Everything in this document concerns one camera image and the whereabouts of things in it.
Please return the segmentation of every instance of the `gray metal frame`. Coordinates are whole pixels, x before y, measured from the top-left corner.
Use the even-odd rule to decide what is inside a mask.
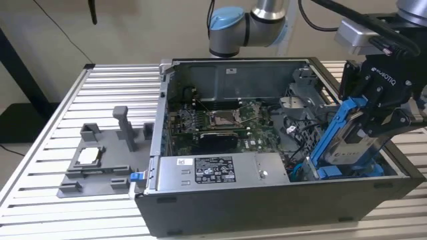
[[[306,64],[317,71],[326,87],[338,85],[315,58],[175,59],[174,71],[164,76],[175,79],[162,83],[162,92],[174,95],[174,84],[180,83],[182,86],[195,85],[209,101],[265,98],[266,93],[271,93],[266,97],[278,98],[283,96],[281,89],[286,91],[291,84],[294,71]],[[227,88],[231,92],[239,89],[239,95],[227,94]],[[156,115],[162,124],[156,122],[154,131],[163,140],[152,142],[154,148],[162,148],[170,134],[163,122],[166,99],[164,94]],[[262,168],[266,167],[265,153],[171,156],[160,152],[154,155],[159,158],[151,159],[156,167],[150,168],[148,188],[135,198],[150,233],[171,237],[359,221],[382,202],[402,198],[426,180],[393,142],[385,151],[405,174],[307,182],[269,181],[270,177],[281,179],[281,175],[287,179],[282,164],[270,170],[271,176],[261,178],[259,171],[266,170]],[[237,182],[200,184],[196,164],[178,165],[179,158],[196,161],[227,156],[234,160]]]
[[[329,74],[341,81],[345,62],[326,61],[323,65]],[[83,71],[20,168],[3,188],[0,239],[155,240],[135,201],[127,194],[74,199],[56,197],[58,186],[80,142],[80,123],[95,120],[102,129],[119,129],[108,114],[114,106],[123,103],[130,107],[134,126],[142,126],[147,117],[155,118],[158,102],[146,93],[154,87],[159,89],[159,65],[96,65],[94,72],[98,77],[88,77],[88,71]],[[427,176],[427,130],[398,135],[393,142]],[[425,240],[427,183],[423,182],[403,199],[383,202],[358,223],[227,232],[202,237],[205,240]],[[200,236],[184,239],[200,239]]]

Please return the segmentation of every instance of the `cable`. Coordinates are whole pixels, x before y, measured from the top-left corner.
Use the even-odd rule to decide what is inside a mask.
[[[281,104],[273,104],[273,105],[267,106],[267,112],[270,113],[271,111],[278,110],[281,108],[282,108]]]
[[[289,116],[286,116],[283,118],[283,125],[286,125],[287,119],[290,119],[293,122],[315,122],[315,123],[319,123],[319,121],[317,121],[314,119],[297,119],[295,117],[289,115]]]
[[[207,16],[206,16],[207,38],[211,37],[210,28],[211,28],[214,9],[215,9],[215,0],[211,0],[211,4],[209,5]]]
[[[295,151],[290,151],[290,153],[293,152],[294,154],[291,155],[291,157],[289,158],[290,160],[293,160],[293,158],[295,157],[295,155],[305,149],[305,145],[306,145],[306,141],[301,142],[298,139],[297,139],[297,135],[301,136],[301,138],[303,139],[303,136],[302,136],[302,133],[309,130],[310,128],[313,127],[317,127],[317,126],[322,126],[323,124],[327,124],[329,122],[323,122],[323,123],[314,123],[311,125],[307,125],[306,127],[302,128],[301,131],[297,131],[295,134],[294,134],[294,140],[295,142],[299,144],[299,148],[295,150]]]
[[[194,98],[194,89],[195,87],[192,85],[188,85],[188,86],[184,86],[182,88],[182,94],[180,94],[180,99],[184,101],[184,98],[186,98],[186,91],[187,89],[191,89],[191,98]]]
[[[200,100],[198,98],[195,98],[195,100],[200,103],[202,107],[205,107],[206,111],[210,111],[210,109],[205,106],[205,104],[200,102]]]
[[[20,155],[23,157],[26,156],[24,154],[19,153],[18,151],[12,151],[12,150],[7,149],[6,146],[3,146],[2,144],[0,144],[0,148],[3,148],[6,151],[8,151],[8,152],[11,152],[14,154],[18,154],[18,155]]]
[[[323,113],[319,113],[317,116],[314,116],[319,121],[322,121],[321,116],[325,115],[325,121],[323,122],[330,122],[330,114],[337,114],[337,110],[326,111]]]
[[[310,26],[313,29],[315,29],[315,30],[318,30],[318,31],[321,31],[321,32],[337,32],[337,31],[339,30],[338,27],[331,27],[331,28],[329,28],[329,27],[321,27],[321,26],[315,25],[315,24],[313,23],[313,21],[310,21],[309,16],[307,16],[306,11],[305,11],[305,8],[303,8],[303,3],[302,3],[302,1],[303,1],[303,0],[298,0],[298,8],[299,8],[299,12],[301,12],[302,18],[305,19],[305,21],[306,21],[306,23],[309,24],[309,26]]]
[[[75,46],[75,48],[80,51],[80,53],[86,56],[87,60],[90,61],[91,64],[94,64],[91,58],[88,57],[88,55],[83,52],[83,50],[78,47],[78,45],[74,43],[74,41],[71,40],[70,36],[67,35],[67,33],[64,32],[63,28],[60,27],[60,25],[56,23],[56,21],[52,19],[52,17],[50,16],[50,14],[47,13],[47,11],[44,10],[44,8],[40,6],[40,4],[38,3],[36,0],[32,0],[35,2],[35,4],[39,6],[39,8],[42,9],[42,11],[44,12],[46,16],[51,19],[51,21],[55,23],[56,27],[59,28],[59,30],[62,31],[62,33],[66,35],[68,41],[71,42],[71,44]]]
[[[293,172],[291,172],[291,174],[290,174],[290,177],[291,177],[291,180],[293,180],[293,181],[295,181],[297,173],[298,173],[298,171],[299,171],[299,169],[301,169],[302,167],[303,167],[303,164],[302,164],[302,163],[299,163],[299,164],[295,165],[294,170],[293,170]]]
[[[345,5],[334,2],[333,0],[311,0],[314,3],[322,7],[330,9],[333,12],[338,13],[343,17],[353,20],[357,24],[365,26],[386,39],[401,45],[406,52],[413,56],[418,57],[422,53],[421,47],[413,42],[406,36],[397,33],[381,20],[370,18],[355,10],[350,9]]]

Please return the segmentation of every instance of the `aluminum extrusion table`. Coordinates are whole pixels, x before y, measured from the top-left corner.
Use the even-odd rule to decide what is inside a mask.
[[[325,61],[341,81],[343,61]],[[115,106],[128,106],[135,127],[154,122],[159,95],[159,65],[96,65],[82,72],[0,198],[0,239],[151,240],[144,220],[127,194],[58,198],[83,123],[119,129]],[[393,139],[427,177],[427,130]],[[209,234],[205,240],[422,240],[427,239],[427,182],[401,200],[386,201],[358,223]],[[182,237],[199,239],[200,236]]]

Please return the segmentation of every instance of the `power supply label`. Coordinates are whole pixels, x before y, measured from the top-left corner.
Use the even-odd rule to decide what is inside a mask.
[[[198,184],[234,183],[237,181],[234,158],[231,156],[195,158],[194,172]]]

